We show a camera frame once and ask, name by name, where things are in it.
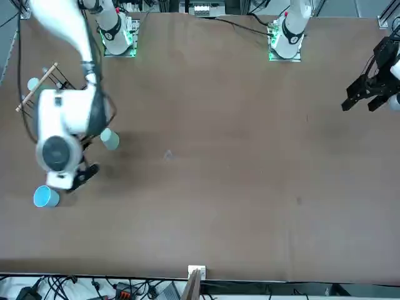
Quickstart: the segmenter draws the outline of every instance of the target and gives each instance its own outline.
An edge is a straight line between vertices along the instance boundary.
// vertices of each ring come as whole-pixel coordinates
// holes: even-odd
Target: floor
[[[316,8],[320,0],[312,1]],[[256,2],[258,1],[252,1],[252,8],[255,8]],[[319,16],[376,18],[389,2],[390,0],[326,0]],[[258,14],[279,14],[289,3],[290,0],[271,0],[268,7],[258,11]]]
[[[32,286],[39,278],[38,277],[9,277],[6,278],[5,280],[0,281],[0,298],[4,297],[7,300],[14,300],[17,298],[20,290],[26,286]],[[129,281],[127,279],[110,279],[109,280],[111,284],[117,284],[117,283],[126,283],[129,284]],[[96,282],[99,284],[99,293],[102,296],[108,296],[108,299],[112,299],[115,296],[115,290],[111,287],[111,285],[105,280],[105,279],[96,279]],[[141,286],[143,283],[143,280],[132,280],[131,284]],[[161,295],[164,291],[164,289],[169,286],[171,281],[164,281],[161,282],[159,285],[157,285],[157,293],[160,295],[157,299],[163,300],[163,299],[171,299],[171,298],[165,298],[163,295]],[[179,295],[182,295],[186,282],[184,281],[175,281],[174,282],[176,291],[179,293]],[[92,281],[90,278],[79,278],[76,284],[73,284],[71,281],[66,281],[65,284],[63,284],[63,288],[65,290],[66,296],[69,299],[73,300],[87,300],[87,299],[98,299],[97,292],[95,291]],[[358,285],[358,284],[353,284],[353,285],[346,285],[345,286],[346,290],[354,297],[357,299],[392,299],[396,300],[398,299],[399,293],[398,293],[398,288],[387,288],[386,292],[383,292],[383,287],[380,286],[372,286],[372,285]],[[49,285],[46,281],[43,281],[39,285],[38,293],[42,296],[42,299],[45,300],[45,295],[49,291]],[[342,300],[345,299],[344,297],[336,297],[336,296],[330,296],[330,297],[324,297],[324,296],[312,296],[315,291],[313,291],[312,284],[310,284],[310,288],[307,288],[307,293],[309,293],[310,296],[307,298],[309,300]],[[237,295],[237,294],[229,294],[229,295],[211,295],[214,300],[271,300],[269,298],[269,295]],[[208,295],[204,295],[205,300],[209,300]],[[51,291],[47,295],[46,299],[54,299],[54,293]],[[142,297],[137,297],[136,299],[140,300],[147,300],[148,298],[146,296]],[[272,300],[303,300],[304,296],[282,296],[279,293],[274,294],[272,296]]]

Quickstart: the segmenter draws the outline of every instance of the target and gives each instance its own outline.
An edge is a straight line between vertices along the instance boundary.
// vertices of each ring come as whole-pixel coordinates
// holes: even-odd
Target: cable
[[[92,286],[94,287],[94,289],[96,290],[96,292],[97,292],[97,295],[99,296],[99,299],[102,299],[103,298],[103,296],[102,295],[100,295],[100,292],[99,292],[99,283],[98,282],[96,282],[96,281],[94,281],[94,278],[92,278]]]
[[[271,298],[273,297],[273,290],[270,288],[270,286],[268,286],[269,289],[269,297],[268,300],[271,300]]]
[[[131,279],[129,279],[129,289],[130,289],[130,295],[131,295],[131,297],[132,297],[132,281],[131,281]]]
[[[149,13],[154,9],[155,6],[152,6],[150,9],[147,10],[147,13],[144,15],[143,21],[140,22],[139,27],[136,29],[136,32],[139,31],[139,28],[144,24],[146,18],[148,17]]]
[[[64,289],[63,289],[63,284],[64,284],[67,280],[70,280],[70,279],[71,279],[70,277],[66,277],[66,278],[64,278],[62,281],[59,281],[59,280],[60,280],[59,278],[56,279],[56,281],[57,281],[57,283],[58,283],[58,287],[57,287],[57,289],[56,289],[56,291],[55,291],[53,300],[56,300],[56,297],[57,297],[57,296],[61,296],[63,299],[69,300],[68,297],[67,297],[67,295],[66,295],[66,293],[65,293],[65,291],[64,291]]]
[[[262,25],[264,25],[264,26],[268,26],[268,25],[270,24],[269,22],[267,22],[267,23],[262,22],[262,21],[260,20],[260,18],[259,18],[256,14],[254,14],[254,13],[252,13],[252,12],[249,12],[247,15],[248,15],[248,16],[254,17],[254,18],[257,20],[258,23],[260,23],[260,24],[262,24]]]
[[[395,30],[395,29],[393,28],[394,22],[396,22],[396,20],[398,20],[398,19],[400,19],[400,16],[397,16],[397,17],[395,17],[395,18],[393,19],[393,22],[392,22],[392,33],[393,33],[394,30]]]
[[[23,105],[23,95],[22,95],[22,89],[21,89],[21,59],[22,59],[21,12],[19,13],[19,17],[18,17],[17,30],[18,30],[17,88],[18,88],[19,103],[21,105],[21,116],[22,116],[22,121],[24,123],[24,127],[25,127],[28,137],[34,144],[36,144],[38,140],[33,136],[32,132],[29,128],[28,122],[26,121],[25,109],[24,109],[24,105]]]
[[[210,294],[201,294],[202,300],[206,300],[206,297],[204,297],[204,295],[210,297],[210,300],[215,300],[217,298],[212,297]]]
[[[150,283],[151,282],[153,282],[153,281],[145,281],[144,283],[145,284],[147,284],[148,285],[148,287],[147,287],[147,292],[146,292],[146,287],[144,287],[144,291],[143,291],[143,293],[142,294],[140,294],[140,295],[136,295],[136,296],[142,296],[141,298],[140,298],[140,300],[143,300],[145,297],[147,297],[147,298],[149,298],[150,300],[154,300],[154,299],[156,299],[157,298],[157,290],[156,290],[156,287],[159,285],[159,284],[161,284],[161,283],[163,283],[164,282],[164,280],[160,280],[159,282],[157,282],[155,285],[150,285]]]
[[[18,16],[19,12],[17,12],[15,15],[13,15],[12,17],[10,17],[6,22],[2,23],[0,25],[0,28],[2,28],[4,25],[6,25],[9,21],[13,20],[16,16]]]
[[[113,289],[117,289],[117,285],[116,285],[116,284],[112,284],[112,283],[110,282],[110,280],[108,280],[108,278],[107,278],[106,276],[105,276],[104,278],[105,278],[105,280],[108,282],[108,284],[109,284],[110,286],[112,286]]]
[[[238,24],[238,23],[232,22],[232,21],[228,21],[228,20],[224,20],[224,19],[218,19],[218,18],[214,18],[214,19],[211,19],[211,20],[217,20],[217,21],[221,21],[221,22],[228,23],[228,24],[232,24],[232,25],[234,25],[234,26],[237,26],[237,27],[239,27],[239,28],[246,29],[246,30],[251,31],[251,32],[253,32],[253,33],[263,34],[263,35],[265,35],[265,36],[271,36],[271,37],[274,36],[272,33],[266,33],[266,32],[258,31],[258,30],[255,30],[255,29],[251,29],[251,28],[248,28],[248,27],[246,27],[246,26],[240,25],[240,24]]]
[[[307,298],[307,300],[309,300],[308,299],[308,295],[304,292],[299,292],[297,289],[293,289],[293,294],[295,294],[295,295],[300,295],[300,296],[305,296],[306,298]]]
[[[63,295],[59,294],[58,290],[56,288],[54,288],[54,286],[58,286],[57,281],[54,279],[54,277],[48,277],[47,283],[49,284],[50,290],[52,290],[54,292],[54,297],[59,296],[61,299],[67,300],[67,298],[65,298]]]
[[[319,16],[319,13],[321,12],[321,9],[323,8],[325,2],[326,2],[326,0],[320,0],[317,8],[314,11],[314,17],[318,17]]]
[[[279,17],[282,16],[282,14],[283,14],[285,11],[287,11],[289,8],[290,8],[290,5],[288,5],[287,8],[285,8],[283,11],[281,11],[281,13],[278,14],[278,16],[279,16]]]
[[[362,69],[362,71],[361,71],[361,74],[364,73],[365,69],[367,68],[369,62],[371,61],[371,59],[372,59],[373,57],[374,57],[374,55],[371,55],[371,57],[367,60],[367,63],[365,64],[364,69]]]

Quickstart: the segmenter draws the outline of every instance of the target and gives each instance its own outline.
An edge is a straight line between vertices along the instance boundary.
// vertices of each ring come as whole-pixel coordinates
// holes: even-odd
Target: wooden tabletop
[[[253,18],[231,17],[263,30]],[[212,279],[400,280],[400,114],[340,104],[384,36],[375,19],[312,19],[302,62],[266,38],[185,14],[149,14],[135,59],[104,58],[121,145],[56,209],[24,132],[15,47],[0,88],[0,270]],[[22,82],[77,52],[22,22]]]

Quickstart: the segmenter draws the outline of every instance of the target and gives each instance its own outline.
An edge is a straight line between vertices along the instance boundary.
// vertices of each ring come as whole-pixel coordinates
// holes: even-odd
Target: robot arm
[[[43,90],[36,108],[36,159],[47,171],[47,184],[71,189],[83,148],[79,136],[97,136],[107,126],[109,104],[100,85],[88,28],[74,0],[31,0],[38,21],[72,44],[81,55],[85,90]]]
[[[375,96],[369,103],[369,111],[375,111],[386,102],[392,109],[400,110],[400,39],[395,36],[397,29],[384,37],[374,48],[366,71],[361,74],[348,88],[347,99],[342,103],[342,110],[348,111],[358,101]],[[376,63],[375,75],[368,77]]]
[[[111,54],[120,55],[132,46],[133,42],[127,38],[132,29],[131,17],[117,14],[113,0],[78,0],[78,6],[96,18],[104,45]]]
[[[309,0],[291,0],[287,16],[277,20],[279,33],[272,48],[284,59],[293,58],[299,51],[304,29],[313,9]]]

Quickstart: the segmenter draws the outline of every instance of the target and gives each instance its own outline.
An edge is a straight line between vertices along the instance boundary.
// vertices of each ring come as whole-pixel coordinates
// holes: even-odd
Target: light blue cup
[[[108,150],[115,150],[118,148],[119,136],[111,129],[106,128],[103,130],[100,134],[100,139]]]
[[[53,208],[59,201],[60,195],[48,186],[39,186],[33,195],[33,203],[38,208]]]

